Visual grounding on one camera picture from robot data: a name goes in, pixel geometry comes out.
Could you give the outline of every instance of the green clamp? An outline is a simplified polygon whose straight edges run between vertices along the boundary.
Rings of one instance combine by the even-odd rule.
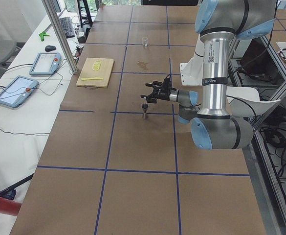
[[[41,41],[44,41],[45,36],[49,36],[49,34],[46,34],[45,31],[43,31],[42,33],[39,33],[39,37],[41,38]]]

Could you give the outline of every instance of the label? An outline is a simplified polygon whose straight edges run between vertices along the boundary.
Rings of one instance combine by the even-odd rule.
[[[207,44],[204,51],[205,64],[217,64],[219,62],[219,42]]]

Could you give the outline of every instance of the red cylinder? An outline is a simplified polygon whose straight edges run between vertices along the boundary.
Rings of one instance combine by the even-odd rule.
[[[21,203],[0,197],[0,213],[9,215],[18,215]]]

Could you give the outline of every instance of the brown stain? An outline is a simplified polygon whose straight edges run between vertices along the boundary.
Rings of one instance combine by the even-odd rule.
[[[146,71],[148,70],[147,64],[148,64],[148,63],[142,62],[142,61],[138,61],[138,62],[137,62],[137,65],[140,66],[140,68],[142,68],[143,70],[146,70]]]

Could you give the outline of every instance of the blue joint cover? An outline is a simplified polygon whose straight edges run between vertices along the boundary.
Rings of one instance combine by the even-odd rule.
[[[210,21],[219,0],[205,0],[201,4],[195,23],[196,33],[201,33]]]
[[[198,148],[212,149],[211,139],[207,129],[198,117],[192,119],[191,133],[193,141]]]
[[[180,115],[177,115],[177,120],[178,120],[179,123],[182,123],[182,124],[190,123],[189,120],[186,120],[186,119],[182,118]]]
[[[261,36],[264,36],[272,31],[274,20],[275,19],[271,19],[267,22],[264,22],[255,27],[252,27],[249,30],[246,30],[236,35],[236,38],[238,40],[247,40],[247,39],[259,38]]]
[[[190,101],[192,105],[197,105],[198,101],[198,93],[194,91],[190,91]]]

